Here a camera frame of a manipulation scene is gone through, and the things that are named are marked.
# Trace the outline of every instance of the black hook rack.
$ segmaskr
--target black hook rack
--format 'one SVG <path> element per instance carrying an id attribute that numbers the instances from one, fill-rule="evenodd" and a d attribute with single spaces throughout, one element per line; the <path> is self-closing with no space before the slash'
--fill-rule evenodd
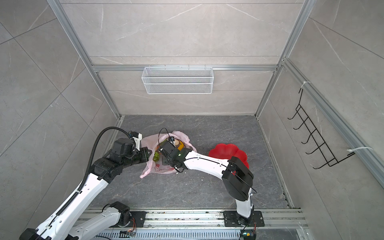
<path id="1" fill-rule="evenodd" d="M 310 139 L 311 137 L 313 138 L 314 142 L 316 143 L 317 148 L 316 148 L 315 150 L 313 150 L 312 152 L 306 152 L 306 154 L 312 154 L 312 153 L 314 153 L 316 150 L 319 149 L 320 152 L 321 152 L 321 154 L 322 154 L 322 156 L 324 157 L 326 163 L 323 164 L 323 165 L 321 165 L 320 167 L 314 167 L 314 169 L 320 169 L 320 168 L 324 167 L 324 166 L 327 165 L 327 164 L 328 164 L 328 166 L 332 167 L 333 165 L 338 164 L 338 163 L 340 163 L 341 161 L 344 161 L 345 159 L 347 159 L 347 158 L 353 156 L 355 153 L 354 153 L 354 152 L 351 152 L 351 153 L 349 153 L 345 158 L 343 158 L 342 160 L 337 160 L 337 158 L 335 157 L 335 155 L 333 154 L 333 152 L 332 152 L 331 149 L 329 148 L 328 144 L 325 142 L 323 136 L 321 135 L 321 133 L 319 132 L 319 130 L 317 129 L 317 127 L 313 124 L 311 118 L 308 116 L 308 114 L 306 113 L 306 111 L 304 110 L 304 108 L 303 108 L 303 107 L 301 106 L 301 104 L 300 104 L 300 102 L 301 102 L 301 97 L 302 97 L 302 95 L 303 95 L 303 89 L 302 89 L 302 88 L 300 88 L 300 90 L 299 90 L 299 94 L 300 94 L 300 100 L 299 100 L 299 104 L 298 104 L 297 107 L 295 108 L 296 113 L 293 115 L 293 117 L 288 118 L 288 119 L 289 119 L 289 120 L 292 120 L 296 115 L 298 115 L 298 116 L 300 117 L 300 119 L 303 121 L 303 123 L 302 123 L 298 128 L 293 128 L 293 129 L 294 129 L 294 130 L 298 130 L 299 128 L 301 128 L 301 127 L 304 125 L 304 126 L 307 128 L 308 132 L 310 133 L 310 135 L 308 136 L 307 141 L 306 141 L 306 142 L 301 142 L 302 144 L 307 144 L 308 141 L 309 141 L 309 139 Z M 300 110 L 300 109 L 302 109 L 303 112 L 305 113 L 304 116 L 302 116 L 302 115 L 299 113 L 299 110 Z M 312 123 L 312 125 L 314 126 L 314 130 L 313 130 L 313 131 L 311 131 L 311 130 L 309 129 L 309 127 L 307 126 L 307 124 L 306 124 L 306 121 L 307 121 L 307 120 L 309 120 L 309 121 Z M 319 134 L 319 136 L 321 137 L 321 140 L 322 140 L 322 142 L 323 142 L 323 143 L 321 143 L 320 145 L 319 145 L 319 143 L 316 141 L 315 137 L 313 136 L 313 134 L 314 134 L 315 132 L 317 132 L 317 133 Z M 326 158 L 325 155 L 324 155 L 323 150 L 321 149 L 321 146 L 323 146 L 323 145 L 325 145 L 325 146 L 328 148 L 329 152 L 332 154 L 332 159 L 329 160 L 329 161 L 327 160 L 327 158 Z"/>

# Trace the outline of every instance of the white wire basket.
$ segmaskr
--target white wire basket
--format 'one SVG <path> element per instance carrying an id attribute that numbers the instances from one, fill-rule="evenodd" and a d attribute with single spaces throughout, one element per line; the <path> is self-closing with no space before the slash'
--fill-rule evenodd
<path id="1" fill-rule="evenodd" d="M 148 94 L 212 93 L 211 67 L 146 67 L 142 80 Z"/>

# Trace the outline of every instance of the tiled wall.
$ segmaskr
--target tiled wall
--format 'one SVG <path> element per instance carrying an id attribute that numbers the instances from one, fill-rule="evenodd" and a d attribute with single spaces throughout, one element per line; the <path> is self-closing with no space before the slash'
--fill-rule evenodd
<path id="1" fill-rule="evenodd" d="M 0 1 L 0 239 L 59 207 L 115 122 L 47 2 Z"/>
<path id="2" fill-rule="evenodd" d="M 62 0 L 94 64 L 277 64 L 300 0 Z M 272 72 L 215 71 L 212 94 L 145 92 L 101 72 L 122 114 L 254 114 Z"/>
<path id="3" fill-rule="evenodd" d="M 382 159 L 384 134 L 384 19 L 382 1 L 318 0 L 290 56 Z M 352 156 L 325 166 L 309 132 L 294 118 L 300 84 L 283 72 L 261 114 L 261 124 L 295 207 L 301 207 L 316 239 L 382 239 L 384 190 Z M 303 94 L 305 111 L 337 159 L 349 146 Z"/>

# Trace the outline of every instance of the black wire rack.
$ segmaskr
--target black wire rack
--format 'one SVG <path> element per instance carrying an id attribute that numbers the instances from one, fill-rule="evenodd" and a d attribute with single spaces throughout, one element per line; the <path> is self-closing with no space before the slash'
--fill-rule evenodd
<path id="1" fill-rule="evenodd" d="M 301 121 L 303 122 L 298 128 L 293 128 L 294 130 L 298 130 L 300 129 L 302 126 L 305 126 L 308 130 L 308 132 L 310 133 L 310 135 L 308 136 L 308 139 L 306 142 L 301 142 L 302 144 L 307 144 L 308 141 L 310 140 L 310 138 L 312 137 L 312 139 L 314 140 L 314 142 L 316 143 L 317 145 L 317 148 L 315 150 L 313 150 L 312 152 L 306 152 L 306 154 L 312 154 L 314 153 L 316 150 L 319 150 L 322 154 L 322 156 L 324 157 L 324 160 L 325 160 L 325 163 L 323 165 L 321 165 L 320 167 L 313 167 L 314 169 L 320 169 L 322 167 L 324 167 L 325 165 L 328 165 L 330 167 L 332 167 L 333 165 L 335 164 L 338 164 L 342 161 L 344 161 L 345 159 L 353 156 L 355 153 L 354 152 L 351 152 L 349 153 L 345 158 L 343 158 L 342 160 L 337 160 L 337 158 L 335 157 L 335 155 L 333 154 L 333 152 L 331 151 L 331 149 L 329 148 L 328 144 L 326 143 L 326 141 L 324 140 L 323 136 L 321 135 L 321 133 L 319 132 L 319 130 L 317 129 L 317 127 L 315 126 L 315 124 L 313 124 L 311 118 L 308 116 L 308 114 L 306 113 L 306 111 L 304 110 L 304 108 L 301 106 L 300 102 L 301 102 L 301 97 L 303 96 L 303 89 L 301 88 L 299 90 L 299 94 L 300 94 L 300 100 L 299 100 L 299 104 L 297 105 L 297 107 L 295 108 L 295 114 L 293 115 L 293 117 L 291 118 L 288 118 L 289 120 L 292 120 L 296 115 L 298 115 L 301 119 Z M 307 123 L 306 122 L 310 122 L 313 127 L 314 127 L 314 130 L 310 130 L 310 128 L 308 127 Z M 316 141 L 315 137 L 314 137 L 314 134 L 318 134 L 321 138 L 321 140 L 318 142 Z M 324 154 L 324 151 L 328 149 L 328 151 L 330 152 L 330 160 L 327 160 L 327 157 L 325 156 Z"/>

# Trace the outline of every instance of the floor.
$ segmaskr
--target floor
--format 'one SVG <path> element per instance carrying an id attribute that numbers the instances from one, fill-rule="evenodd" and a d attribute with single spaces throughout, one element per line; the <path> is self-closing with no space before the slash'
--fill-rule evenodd
<path id="1" fill-rule="evenodd" d="M 121 128 L 143 134 L 158 134 L 161 128 L 182 131 L 201 154 L 208 155 L 218 143 L 233 143 L 248 155 L 254 174 L 252 198 L 255 208 L 287 208 L 285 196 L 261 130 L 254 116 L 125 116 Z M 121 201 L 131 208 L 235 208 L 235 199 L 222 181 L 196 170 L 179 174 L 139 176 L 143 165 L 124 169 L 90 204 L 101 207 Z"/>

